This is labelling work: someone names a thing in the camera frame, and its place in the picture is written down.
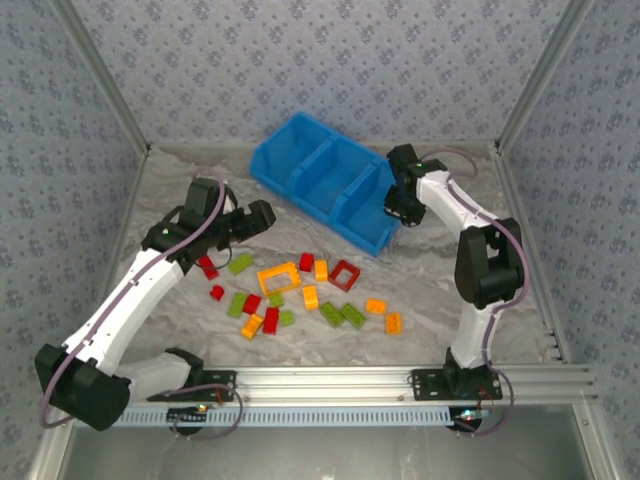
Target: bin compartment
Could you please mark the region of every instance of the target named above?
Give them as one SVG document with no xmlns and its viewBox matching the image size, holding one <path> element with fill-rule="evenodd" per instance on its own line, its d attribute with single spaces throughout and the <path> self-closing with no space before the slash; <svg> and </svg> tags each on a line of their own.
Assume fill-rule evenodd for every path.
<svg viewBox="0 0 640 480">
<path fill-rule="evenodd" d="M 380 250 L 387 245 L 399 222 L 384 213 L 384 197 L 394 183 L 386 161 L 378 161 L 351 186 L 337 215 L 338 228 L 364 250 Z"/>
<path fill-rule="evenodd" d="M 292 185 L 292 193 L 305 209 L 317 209 L 327 221 L 338 198 L 376 156 L 356 143 L 338 139 L 305 163 Z"/>
<path fill-rule="evenodd" d="M 323 144 L 331 130 L 296 115 L 278 129 L 253 154 L 250 172 L 278 193 L 284 193 L 300 164 Z"/>
</svg>

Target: blue storage tray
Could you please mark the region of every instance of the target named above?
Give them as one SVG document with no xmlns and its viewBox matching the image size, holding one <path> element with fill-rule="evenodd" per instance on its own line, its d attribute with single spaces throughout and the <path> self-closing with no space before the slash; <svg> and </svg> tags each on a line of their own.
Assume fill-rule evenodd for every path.
<svg viewBox="0 0 640 480">
<path fill-rule="evenodd" d="M 373 256 L 400 225 L 383 210 L 387 160 L 305 113 L 256 148 L 249 172 Z"/>
</svg>

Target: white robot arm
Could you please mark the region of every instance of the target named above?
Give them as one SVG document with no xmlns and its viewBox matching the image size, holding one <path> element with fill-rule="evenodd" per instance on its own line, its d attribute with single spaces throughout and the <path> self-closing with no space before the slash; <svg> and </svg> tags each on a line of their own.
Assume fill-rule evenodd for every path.
<svg viewBox="0 0 640 480">
<path fill-rule="evenodd" d="M 495 215 L 484 210 L 458 187 L 455 180 L 449 180 L 449 172 L 435 170 L 427 173 L 418 180 L 416 190 L 418 200 L 429 207 L 447 225 L 456 238 L 460 238 L 460 232 L 467 230 L 469 227 L 483 228 L 490 224 L 463 207 L 449 192 L 447 182 L 456 191 L 460 192 L 464 200 L 473 205 L 476 211 L 484 212 L 488 217 L 496 219 Z M 482 342 L 494 307 L 495 305 L 478 309 L 471 303 L 464 303 L 458 325 L 458 334 L 451 344 L 451 354 L 460 367 L 475 368 L 484 364 Z M 496 323 L 500 314 L 501 312 L 496 314 Z M 493 340 L 493 332 L 489 339 L 489 350 Z"/>
<path fill-rule="evenodd" d="M 489 220 L 501 224 L 519 242 L 520 227 L 512 218 L 501 220 L 483 209 L 457 186 L 445 165 L 439 160 L 419 160 L 411 145 L 395 147 L 387 158 L 396 184 L 385 198 L 385 212 L 411 227 L 420 223 L 428 207 L 458 239 L 455 281 L 465 303 L 444 374 L 452 392 L 471 395 L 477 390 L 474 378 L 487 378 L 483 349 L 490 359 L 495 332 L 493 328 L 485 339 L 490 318 L 494 317 L 495 325 L 501 314 L 496 307 L 513 299 L 524 283 L 514 246 Z M 495 255 L 490 257 L 488 250 Z"/>
<path fill-rule="evenodd" d="M 186 238 L 204 228 L 220 195 L 225 196 L 221 214 L 185 244 Z M 120 360 L 153 308 L 209 248 L 223 250 L 275 222 L 273 210 L 264 200 L 252 202 L 249 210 L 245 214 L 237 207 L 229 188 L 221 193 L 216 181 L 194 179 L 185 205 L 176 207 L 149 230 L 133 265 L 93 316 L 61 347 L 45 345 L 36 355 L 36 371 L 45 397 L 54 379 L 49 404 L 96 430 L 104 430 L 129 403 L 197 384 L 202 361 L 180 349 L 168 349 L 159 357 L 129 365 L 120 365 Z M 176 214 L 178 220 L 172 222 Z M 175 253 L 169 254 L 172 247 Z"/>
</svg>

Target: patterned wallpaper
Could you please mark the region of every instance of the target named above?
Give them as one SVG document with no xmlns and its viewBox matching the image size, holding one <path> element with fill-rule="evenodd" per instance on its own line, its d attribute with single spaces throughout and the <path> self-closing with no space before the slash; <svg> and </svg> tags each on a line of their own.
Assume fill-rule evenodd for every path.
<svg viewBox="0 0 640 480">
<path fill-rule="evenodd" d="M 151 142 L 495 138 L 567 0 L 74 0 Z"/>
<path fill-rule="evenodd" d="M 3 0 L 0 44 L 4 480 L 40 435 L 33 357 L 92 312 L 138 162 L 46 0 Z"/>
<path fill-rule="evenodd" d="M 574 361 L 640 478 L 640 4 L 596 3 L 509 154 Z"/>
</svg>

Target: marble surface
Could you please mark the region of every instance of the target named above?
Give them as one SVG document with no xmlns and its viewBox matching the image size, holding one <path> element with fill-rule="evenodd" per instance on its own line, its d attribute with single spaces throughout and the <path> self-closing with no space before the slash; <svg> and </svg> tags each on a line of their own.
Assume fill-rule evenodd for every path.
<svg viewBox="0 0 640 480">
<path fill-rule="evenodd" d="M 417 149 L 424 152 L 429 147 Z M 379 147 L 381 153 L 388 147 Z M 197 269 L 154 309 L 135 335 L 124 360 L 132 361 L 179 346 L 201 356 L 208 365 L 400 365 L 438 364 L 454 338 L 462 309 L 453 281 L 457 242 L 444 224 L 427 212 L 422 224 L 401 228 L 391 245 L 372 258 L 330 229 L 312 220 L 286 200 L 253 180 L 247 167 L 250 147 L 156 147 L 147 161 L 139 195 L 130 220 L 119 278 L 133 260 L 147 229 L 176 205 L 184 202 L 196 168 L 214 165 L 228 181 L 241 205 L 263 198 L 277 216 L 274 226 L 247 242 L 234 246 L 234 256 L 249 252 L 255 265 L 234 277 L 222 270 L 210 282 Z M 440 156 L 450 168 L 465 168 L 464 160 Z M 480 161 L 479 176 L 461 182 L 481 205 L 496 214 L 506 214 L 493 164 Z M 240 335 L 246 321 L 226 312 L 234 292 L 259 293 L 256 272 L 287 261 L 297 262 L 301 252 L 311 251 L 329 260 L 330 266 L 345 258 L 362 270 L 349 293 L 329 283 L 319 284 L 321 303 L 337 306 L 350 302 L 364 310 L 368 297 L 388 302 L 389 311 L 401 312 L 404 332 L 389 336 L 384 318 L 369 315 L 361 330 L 345 323 L 332 328 L 318 311 L 304 308 L 301 289 L 284 294 L 285 307 L 295 312 L 292 326 L 279 327 L 277 335 L 259 333 L 253 341 Z M 211 252 L 221 264 L 227 252 Z M 315 283 L 302 273 L 303 284 Z M 208 291 L 220 284 L 226 294 L 220 303 Z M 263 302 L 259 313 L 264 312 Z M 500 363 L 539 363 L 547 360 L 544 327 L 532 296 L 518 308 L 506 312 L 498 325 L 493 358 Z"/>
</svg>

